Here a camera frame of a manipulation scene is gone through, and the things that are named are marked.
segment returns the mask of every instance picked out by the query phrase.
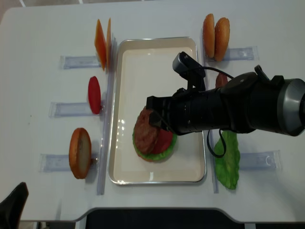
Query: metal tray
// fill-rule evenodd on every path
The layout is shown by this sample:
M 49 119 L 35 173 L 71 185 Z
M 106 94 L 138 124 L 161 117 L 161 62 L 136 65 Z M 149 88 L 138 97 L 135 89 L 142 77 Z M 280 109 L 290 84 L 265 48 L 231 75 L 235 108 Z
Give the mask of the metal tray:
M 151 95 L 171 96 L 187 87 L 172 68 L 179 52 L 195 60 L 197 48 L 188 37 L 127 40 L 120 44 L 109 141 L 109 176 L 118 185 L 196 183 L 206 173 L 203 133 L 178 136 L 173 154 L 163 162 L 137 156 L 132 133 Z

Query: white table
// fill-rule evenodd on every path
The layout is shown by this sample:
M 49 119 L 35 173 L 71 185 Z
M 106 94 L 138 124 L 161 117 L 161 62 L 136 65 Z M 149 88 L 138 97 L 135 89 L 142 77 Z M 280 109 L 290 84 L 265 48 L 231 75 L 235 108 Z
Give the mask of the white table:
M 240 172 L 235 192 L 220 185 L 213 193 L 209 152 L 207 174 L 197 185 L 119 187 L 106 179 L 105 195 L 72 173 L 39 173 L 41 153 L 66 154 L 76 127 L 86 128 L 98 149 L 96 118 L 50 119 L 50 102 L 83 102 L 89 78 L 100 69 L 59 70 L 60 55 L 92 55 L 95 24 L 101 19 L 118 43 L 125 39 L 190 36 L 201 61 L 200 29 L 205 16 L 225 16 L 231 24 L 229 46 L 257 45 L 260 61 L 235 61 L 218 67 L 231 75 L 254 70 L 285 78 L 304 76 L 305 2 L 299 1 L 149 1 L 19 8 L 0 25 L 0 199 L 21 181 L 30 195 L 21 220 L 76 220 L 97 208 L 215 208 L 244 222 L 304 221 L 305 140 L 254 131 L 239 136 L 242 152 L 281 150 L 278 174 Z M 211 75 L 209 86 L 214 87 Z

